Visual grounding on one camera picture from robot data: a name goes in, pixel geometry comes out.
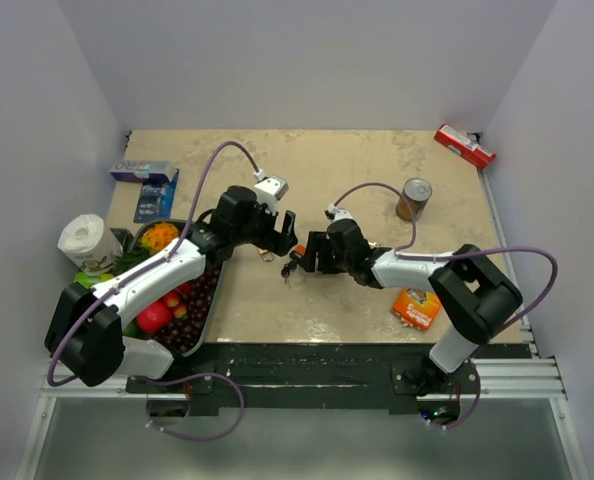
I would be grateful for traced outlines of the brass padlock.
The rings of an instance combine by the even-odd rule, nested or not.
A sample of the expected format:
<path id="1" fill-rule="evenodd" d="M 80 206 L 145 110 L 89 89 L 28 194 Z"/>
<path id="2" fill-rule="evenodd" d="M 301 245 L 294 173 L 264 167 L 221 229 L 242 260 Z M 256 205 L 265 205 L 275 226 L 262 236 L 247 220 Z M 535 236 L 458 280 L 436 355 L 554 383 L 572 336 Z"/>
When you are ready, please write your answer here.
<path id="1" fill-rule="evenodd" d="M 259 249 L 258 253 L 264 262 L 272 262 L 274 260 L 274 254 L 267 249 Z"/>

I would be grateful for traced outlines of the orange black padlock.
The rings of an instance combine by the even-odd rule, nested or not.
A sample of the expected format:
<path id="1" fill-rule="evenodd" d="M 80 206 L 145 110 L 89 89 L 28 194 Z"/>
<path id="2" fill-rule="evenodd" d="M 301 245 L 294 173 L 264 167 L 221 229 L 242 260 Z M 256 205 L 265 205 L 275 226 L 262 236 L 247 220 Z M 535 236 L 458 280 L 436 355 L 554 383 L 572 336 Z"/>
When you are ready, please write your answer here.
<path id="1" fill-rule="evenodd" d="M 294 262 L 301 262 L 306 253 L 306 247 L 302 244 L 297 244 L 289 253 L 289 258 Z"/>

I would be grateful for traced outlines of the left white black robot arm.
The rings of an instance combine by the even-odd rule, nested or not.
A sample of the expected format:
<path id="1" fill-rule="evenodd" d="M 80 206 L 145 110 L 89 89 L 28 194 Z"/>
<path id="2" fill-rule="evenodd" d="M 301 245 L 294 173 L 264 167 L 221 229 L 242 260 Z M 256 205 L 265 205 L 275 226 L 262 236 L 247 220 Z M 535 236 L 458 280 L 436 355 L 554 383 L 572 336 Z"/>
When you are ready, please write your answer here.
<path id="1" fill-rule="evenodd" d="M 184 368 L 154 340 L 123 334 L 147 307 L 184 282 L 194 280 L 231 258 L 236 247 L 251 244 L 276 256 L 297 243 L 296 215 L 287 211 L 277 229 L 278 203 L 288 190 L 279 177 L 253 187 L 229 187 L 209 211 L 207 221 L 189 222 L 162 251 L 136 267 L 87 289 L 74 283 L 58 301 L 45 346 L 51 354 L 47 381 L 59 386 L 57 365 L 73 378 L 97 386 L 114 375 L 147 377 L 162 392 L 177 390 Z"/>

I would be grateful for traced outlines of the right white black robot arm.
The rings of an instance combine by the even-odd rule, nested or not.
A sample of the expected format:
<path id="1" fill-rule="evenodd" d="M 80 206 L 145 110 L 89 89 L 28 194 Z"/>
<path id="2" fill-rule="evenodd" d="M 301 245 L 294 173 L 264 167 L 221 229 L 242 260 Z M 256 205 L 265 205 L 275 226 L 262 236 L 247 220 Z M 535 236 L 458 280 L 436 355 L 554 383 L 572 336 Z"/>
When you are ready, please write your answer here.
<path id="1" fill-rule="evenodd" d="M 519 289 L 474 245 L 405 260 L 393 248 L 372 247 L 349 219 L 308 234 L 301 268 L 324 275 L 344 273 L 373 289 L 413 288 L 436 294 L 451 326 L 404 374 L 420 396 L 453 386 L 457 370 L 523 303 Z"/>

